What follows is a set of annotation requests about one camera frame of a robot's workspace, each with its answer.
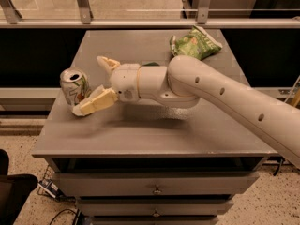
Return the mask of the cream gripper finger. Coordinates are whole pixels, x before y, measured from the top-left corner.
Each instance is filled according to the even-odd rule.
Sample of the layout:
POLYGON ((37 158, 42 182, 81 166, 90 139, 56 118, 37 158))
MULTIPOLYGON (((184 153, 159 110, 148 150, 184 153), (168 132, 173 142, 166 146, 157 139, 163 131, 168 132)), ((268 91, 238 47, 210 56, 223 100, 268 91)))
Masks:
POLYGON ((118 96, 112 88, 105 88, 101 85, 89 97, 74 106, 72 113, 77 116, 86 116, 111 107, 117 100, 118 96))
POLYGON ((98 65, 109 75, 113 74, 113 71, 120 66, 120 62, 107 58, 105 56, 97 57, 98 65))

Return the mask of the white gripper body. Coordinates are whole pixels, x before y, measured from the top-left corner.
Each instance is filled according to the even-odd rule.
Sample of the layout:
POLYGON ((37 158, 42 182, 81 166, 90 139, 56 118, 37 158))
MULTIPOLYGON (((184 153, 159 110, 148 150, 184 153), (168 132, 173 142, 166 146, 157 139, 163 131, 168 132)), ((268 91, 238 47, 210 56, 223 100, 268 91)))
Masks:
POLYGON ((139 64, 124 64, 116 68, 111 76, 112 90, 123 102, 136 102, 140 99, 138 93, 139 64))

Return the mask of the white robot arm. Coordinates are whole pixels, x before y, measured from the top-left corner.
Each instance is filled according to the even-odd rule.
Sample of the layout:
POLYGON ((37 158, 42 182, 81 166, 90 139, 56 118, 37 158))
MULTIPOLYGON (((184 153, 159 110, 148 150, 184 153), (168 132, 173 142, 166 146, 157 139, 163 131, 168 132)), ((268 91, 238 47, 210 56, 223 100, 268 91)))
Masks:
POLYGON ((233 80, 204 62, 186 55, 174 57, 168 66, 120 65, 99 57, 111 86, 95 89, 72 108, 86 116, 111 107, 118 100, 151 99, 190 108, 203 98, 253 132, 294 166, 300 167, 300 110, 233 80))

